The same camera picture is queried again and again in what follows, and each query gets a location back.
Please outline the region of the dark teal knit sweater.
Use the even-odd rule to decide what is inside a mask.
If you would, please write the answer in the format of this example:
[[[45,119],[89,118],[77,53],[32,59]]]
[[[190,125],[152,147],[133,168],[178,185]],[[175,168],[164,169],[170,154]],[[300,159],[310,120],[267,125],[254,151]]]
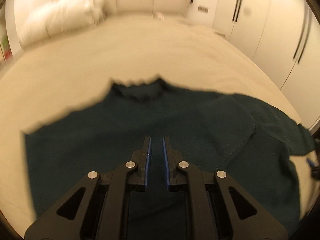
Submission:
[[[181,193],[165,185],[162,138],[206,172],[224,170],[293,233],[299,180],[290,157],[315,148],[302,125],[259,99],[174,87],[162,79],[113,84],[103,101],[26,134],[35,212],[42,215],[87,172],[108,172],[152,139],[149,187],[134,193],[129,239],[185,239]]]

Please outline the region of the white rolled duvet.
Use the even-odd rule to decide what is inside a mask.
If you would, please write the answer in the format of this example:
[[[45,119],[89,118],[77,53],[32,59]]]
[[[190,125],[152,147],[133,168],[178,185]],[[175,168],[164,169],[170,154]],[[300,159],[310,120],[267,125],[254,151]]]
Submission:
[[[22,47],[100,23],[105,0],[53,0],[33,9],[19,33]]]

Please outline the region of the wall socket plate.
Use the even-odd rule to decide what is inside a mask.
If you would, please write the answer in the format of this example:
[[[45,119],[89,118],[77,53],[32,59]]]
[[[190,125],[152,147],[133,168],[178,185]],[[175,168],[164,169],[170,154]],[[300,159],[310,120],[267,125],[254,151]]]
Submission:
[[[202,5],[199,5],[197,10],[198,10],[199,12],[202,12],[202,13],[207,14],[209,8],[208,8],[208,7],[205,7],[205,6],[202,6]]]

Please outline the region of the small red object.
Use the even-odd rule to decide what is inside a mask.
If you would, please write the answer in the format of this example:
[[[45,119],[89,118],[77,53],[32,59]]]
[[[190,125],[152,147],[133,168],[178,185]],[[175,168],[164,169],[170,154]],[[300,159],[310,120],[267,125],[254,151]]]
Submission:
[[[11,57],[12,57],[12,52],[11,52],[11,50],[10,50],[10,49],[5,50],[5,51],[4,51],[4,58],[5,58],[6,60],[8,60],[8,59],[11,58]]]

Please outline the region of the beige bed with sheet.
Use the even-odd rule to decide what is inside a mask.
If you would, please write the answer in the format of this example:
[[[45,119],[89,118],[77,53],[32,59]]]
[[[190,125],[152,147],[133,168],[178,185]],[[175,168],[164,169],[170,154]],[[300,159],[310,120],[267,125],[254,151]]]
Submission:
[[[276,85],[212,28],[129,15],[29,47],[1,70],[1,211],[18,235],[35,220],[23,133],[102,100],[113,81],[162,77],[259,98],[301,119]]]

